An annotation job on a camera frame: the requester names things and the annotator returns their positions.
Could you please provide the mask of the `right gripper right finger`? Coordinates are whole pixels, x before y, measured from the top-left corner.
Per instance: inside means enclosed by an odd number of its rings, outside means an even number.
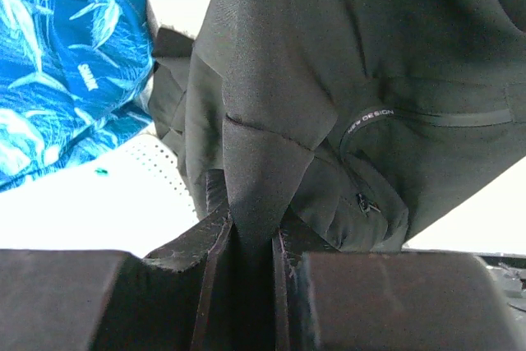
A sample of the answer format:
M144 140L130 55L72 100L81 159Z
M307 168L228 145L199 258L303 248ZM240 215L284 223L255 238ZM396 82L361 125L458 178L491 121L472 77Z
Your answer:
M522 350L525 261L344 253L295 214L272 240L278 350Z

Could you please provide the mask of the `black shorts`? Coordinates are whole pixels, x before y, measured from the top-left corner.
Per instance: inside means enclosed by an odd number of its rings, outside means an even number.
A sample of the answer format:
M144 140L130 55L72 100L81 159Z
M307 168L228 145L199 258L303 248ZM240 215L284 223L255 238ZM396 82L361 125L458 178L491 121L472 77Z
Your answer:
M525 156L525 0L210 0L150 113L199 218L396 251Z

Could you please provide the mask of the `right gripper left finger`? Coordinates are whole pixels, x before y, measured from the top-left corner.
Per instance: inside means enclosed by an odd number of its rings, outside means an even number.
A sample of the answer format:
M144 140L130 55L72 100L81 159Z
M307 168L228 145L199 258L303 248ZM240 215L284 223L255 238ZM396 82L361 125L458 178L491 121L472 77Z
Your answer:
M64 237L57 200L37 187L1 196L4 350L230 350L230 247L224 175L206 176L209 216L139 258L48 251L17 236Z

